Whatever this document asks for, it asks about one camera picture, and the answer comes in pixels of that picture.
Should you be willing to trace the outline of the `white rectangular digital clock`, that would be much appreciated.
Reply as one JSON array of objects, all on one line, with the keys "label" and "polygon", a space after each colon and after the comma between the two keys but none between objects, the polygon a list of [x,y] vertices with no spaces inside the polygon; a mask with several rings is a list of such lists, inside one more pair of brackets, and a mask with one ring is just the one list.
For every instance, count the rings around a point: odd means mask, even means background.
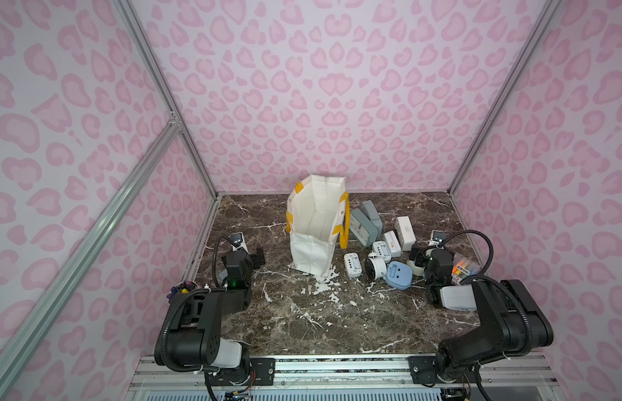
[{"label": "white rectangular digital clock", "polygon": [[396,217],[395,229],[402,251],[409,252],[416,243],[411,219],[407,216]]}]

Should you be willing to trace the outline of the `white round clock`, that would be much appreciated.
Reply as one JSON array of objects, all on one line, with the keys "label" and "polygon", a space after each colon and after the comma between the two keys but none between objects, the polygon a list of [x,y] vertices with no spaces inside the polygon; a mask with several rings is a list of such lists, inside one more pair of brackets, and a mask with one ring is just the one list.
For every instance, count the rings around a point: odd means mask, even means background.
[{"label": "white round clock", "polygon": [[371,253],[365,260],[364,273],[371,282],[381,279],[387,274],[387,264],[383,257]]}]

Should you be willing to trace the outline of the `green grey curved clock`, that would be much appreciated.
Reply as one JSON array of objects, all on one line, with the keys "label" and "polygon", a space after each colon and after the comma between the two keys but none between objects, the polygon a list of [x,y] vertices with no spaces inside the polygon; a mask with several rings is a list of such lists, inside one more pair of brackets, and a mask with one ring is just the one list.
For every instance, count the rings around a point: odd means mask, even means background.
[{"label": "green grey curved clock", "polygon": [[363,247],[371,247],[378,240],[380,232],[380,229],[359,208],[350,210],[349,230]]}]

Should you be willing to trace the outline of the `white rectangular clock back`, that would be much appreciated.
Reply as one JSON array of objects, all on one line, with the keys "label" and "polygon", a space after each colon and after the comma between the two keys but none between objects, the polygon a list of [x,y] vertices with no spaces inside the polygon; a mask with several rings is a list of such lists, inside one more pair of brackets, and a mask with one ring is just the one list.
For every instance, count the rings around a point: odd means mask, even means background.
[{"label": "white rectangular clock back", "polygon": [[344,255],[344,267],[347,272],[347,276],[350,278],[357,278],[362,275],[363,270],[359,256],[355,252],[346,253]]}]

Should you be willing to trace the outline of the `grey blue square clock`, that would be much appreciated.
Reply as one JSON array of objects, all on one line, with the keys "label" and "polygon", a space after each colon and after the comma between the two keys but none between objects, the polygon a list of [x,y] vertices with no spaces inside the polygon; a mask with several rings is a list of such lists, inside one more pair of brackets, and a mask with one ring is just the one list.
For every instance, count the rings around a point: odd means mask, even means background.
[{"label": "grey blue square clock", "polygon": [[362,202],[361,210],[377,229],[376,237],[379,238],[383,234],[384,227],[379,212],[375,208],[372,200],[365,200],[364,202]]}]

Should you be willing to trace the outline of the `white canvas bag yellow handles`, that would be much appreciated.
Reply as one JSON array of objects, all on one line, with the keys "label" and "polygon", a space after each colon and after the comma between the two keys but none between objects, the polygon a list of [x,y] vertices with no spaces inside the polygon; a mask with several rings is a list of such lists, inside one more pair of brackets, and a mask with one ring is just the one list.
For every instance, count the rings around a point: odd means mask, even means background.
[{"label": "white canvas bag yellow handles", "polygon": [[309,175],[287,200],[286,230],[294,268],[326,277],[336,247],[349,239],[349,192],[342,176]]}]

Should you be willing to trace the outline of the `small white digital clock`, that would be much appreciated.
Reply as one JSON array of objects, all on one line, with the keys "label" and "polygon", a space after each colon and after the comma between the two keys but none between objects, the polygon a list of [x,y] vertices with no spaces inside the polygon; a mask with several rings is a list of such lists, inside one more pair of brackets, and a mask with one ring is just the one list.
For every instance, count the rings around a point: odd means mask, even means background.
[{"label": "small white digital clock", "polygon": [[391,251],[385,241],[377,241],[372,244],[373,252],[380,257],[385,264],[392,260]]}]

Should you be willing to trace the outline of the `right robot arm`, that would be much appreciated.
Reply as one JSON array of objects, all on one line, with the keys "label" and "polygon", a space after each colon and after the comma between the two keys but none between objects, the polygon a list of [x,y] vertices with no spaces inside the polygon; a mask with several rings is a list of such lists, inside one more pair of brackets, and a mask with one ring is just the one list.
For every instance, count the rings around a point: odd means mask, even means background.
[{"label": "right robot arm", "polygon": [[434,357],[410,358],[416,384],[454,383],[485,364],[552,344],[553,328],[521,281],[498,281],[486,275],[488,265],[436,245],[412,247],[409,261],[423,269],[429,304],[479,319],[471,331],[441,340]]}]

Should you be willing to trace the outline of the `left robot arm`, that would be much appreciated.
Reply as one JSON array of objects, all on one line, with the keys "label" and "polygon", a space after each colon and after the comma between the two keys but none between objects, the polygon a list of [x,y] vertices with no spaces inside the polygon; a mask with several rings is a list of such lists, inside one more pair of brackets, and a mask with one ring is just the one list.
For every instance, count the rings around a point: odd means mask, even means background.
[{"label": "left robot arm", "polygon": [[222,337],[222,318],[249,308],[253,273],[265,264],[264,249],[250,254],[240,247],[222,262],[227,268],[225,286],[172,296],[154,350],[156,364],[182,373],[249,375],[249,351]]}]

